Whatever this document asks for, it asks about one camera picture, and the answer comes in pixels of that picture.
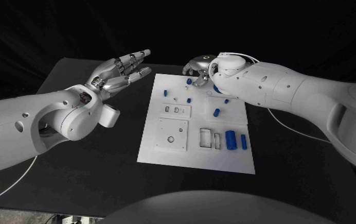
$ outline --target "black curtain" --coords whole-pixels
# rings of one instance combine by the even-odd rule
[[[356,81],[356,0],[2,0],[2,86],[38,89],[61,58],[185,65],[241,52]]]

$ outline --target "small blue part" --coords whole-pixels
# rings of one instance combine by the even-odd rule
[[[243,149],[247,150],[247,136],[241,135]]]
[[[221,109],[217,108],[217,109],[215,109],[215,112],[214,112],[214,116],[215,116],[215,117],[218,117],[220,112],[221,112]]]
[[[235,137],[235,131],[228,130],[225,132],[225,138],[227,138],[227,148],[228,150],[237,150],[238,144],[237,144],[237,137]]]
[[[217,88],[215,85],[214,85],[214,90],[215,90],[220,94],[222,94],[221,91],[218,90],[218,88]]]

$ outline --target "black table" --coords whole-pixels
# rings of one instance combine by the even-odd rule
[[[84,84],[103,61],[62,59],[39,94]],[[356,176],[333,146],[310,139],[247,104],[257,175],[137,162],[155,74],[182,74],[182,66],[142,64],[152,74],[107,101],[122,110],[114,128],[98,125],[81,141],[42,154],[26,177],[0,197],[0,208],[106,217],[152,196],[215,189],[244,192],[302,207],[338,223],[356,220]],[[274,111],[299,131],[323,138],[303,118]],[[32,160],[0,171],[0,192]]]

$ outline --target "white cable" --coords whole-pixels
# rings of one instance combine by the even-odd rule
[[[227,54],[234,54],[234,55],[245,56],[245,57],[248,57],[253,61],[257,60],[253,56],[250,56],[250,55],[247,55],[247,54],[241,54],[241,53],[227,53]]]
[[[292,129],[287,125],[284,125],[284,124],[282,123],[282,121],[277,119],[277,117],[276,117],[274,115],[273,115],[273,117],[274,117],[274,119],[277,120],[277,122],[279,122],[287,129],[293,130],[293,131],[297,132],[299,134],[302,134],[302,135],[305,135],[305,136],[307,136],[307,137],[310,137],[310,138],[313,138],[313,139],[316,139],[316,140],[320,140],[320,141],[328,142],[328,143],[332,144],[331,141],[328,141],[328,140],[325,140],[325,139],[320,139],[320,138],[318,138],[318,137],[313,137],[313,136],[310,136],[310,135],[306,135],[306,134],[303,134],[302,132],[296,131],[296,130]]]
[[[19,183],[19,181],[21,181],[22,178],[25,177],[26,173],[28,173],[29,170],[32,169],[32,166],[34,166],[34,163],[35,163],[36,159],[38,159],[38,157],[35,157],[34,162],[32,162],[32,164],[31,164],[31,166],[29,166],[29,168],[28,168],[25,174],[21,176],[21,178],[19,178],[18,181],[13,183],[13,185],[3,191],[3,193],[0,194],[0,196],[2,196],[2,195],[8,192],[8,190]]]

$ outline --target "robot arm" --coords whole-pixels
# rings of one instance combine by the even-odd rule
[[[120,111],[104,101],[149,73],[132,73],[150,50],[106,61],[84,85],[48,94],[0,100],[0,170],[83,139],[100,123],[111,128]]]
[[[273,63],[247,63],[231,53],[221,53],[202,70],[221,93],[313,122],[356,165],[356,83],[303,75]]]

